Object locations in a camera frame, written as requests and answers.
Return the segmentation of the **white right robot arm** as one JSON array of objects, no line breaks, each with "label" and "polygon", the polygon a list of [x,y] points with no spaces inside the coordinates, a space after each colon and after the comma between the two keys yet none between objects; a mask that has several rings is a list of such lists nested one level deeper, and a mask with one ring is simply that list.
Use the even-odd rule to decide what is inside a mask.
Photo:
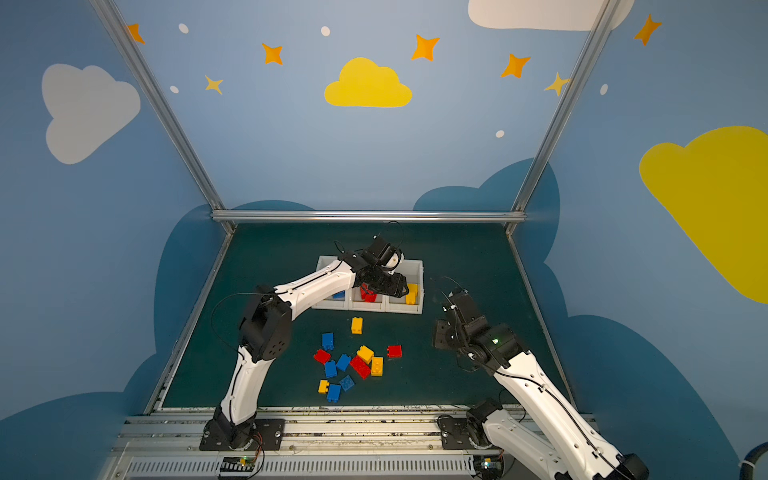
[{"label": "white right robot arm", "polygon": [[620,452],[590,426],[515,332],[505,324],[490,324],[467,290],[458,287],[446,295],[443,313],[436,321],[435,348],[453,351],[488,373],[541,430],[532,432],[500,403],[488,400],[469,413],[482,440],[512,455],[540,479],[650,476],[638,455]]}]

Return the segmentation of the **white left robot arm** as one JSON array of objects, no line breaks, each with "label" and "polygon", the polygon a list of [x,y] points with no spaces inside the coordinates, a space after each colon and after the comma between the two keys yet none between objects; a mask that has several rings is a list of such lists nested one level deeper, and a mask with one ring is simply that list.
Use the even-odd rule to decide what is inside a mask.
[{"label": "white left robot arm", "polygon": [[273,362],[290,344],[293,322],[318,303],[354,287],[406,296],[406,277],[396,271],[403,259],[400,247],[375,236],[368,247],[342,250],[327,266],[298,280],[250,292],[239,324],[237,363],[223,399],[203,429],[200,449],[264,451],[257,426],[259,395]]}]

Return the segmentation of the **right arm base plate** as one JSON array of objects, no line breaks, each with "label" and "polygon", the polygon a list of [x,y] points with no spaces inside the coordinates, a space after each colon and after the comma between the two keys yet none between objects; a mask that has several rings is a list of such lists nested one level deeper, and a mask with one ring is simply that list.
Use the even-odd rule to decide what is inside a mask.
[{"label": "right arm base plate", "polygon": [[444,450],[487,450],[494,445],[474,417],[440,415],[436,419]]}]

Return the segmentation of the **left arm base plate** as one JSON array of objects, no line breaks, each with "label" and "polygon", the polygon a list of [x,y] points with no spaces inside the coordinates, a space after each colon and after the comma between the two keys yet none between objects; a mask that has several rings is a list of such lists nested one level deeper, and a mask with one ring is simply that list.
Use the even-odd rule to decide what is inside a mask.
[{"label": "left arm base plate", "polygon": [[253,418],[234,425],[224,417],[210,420],[203,429],[200,451],[276,451],[281,447],[284,419]]}]

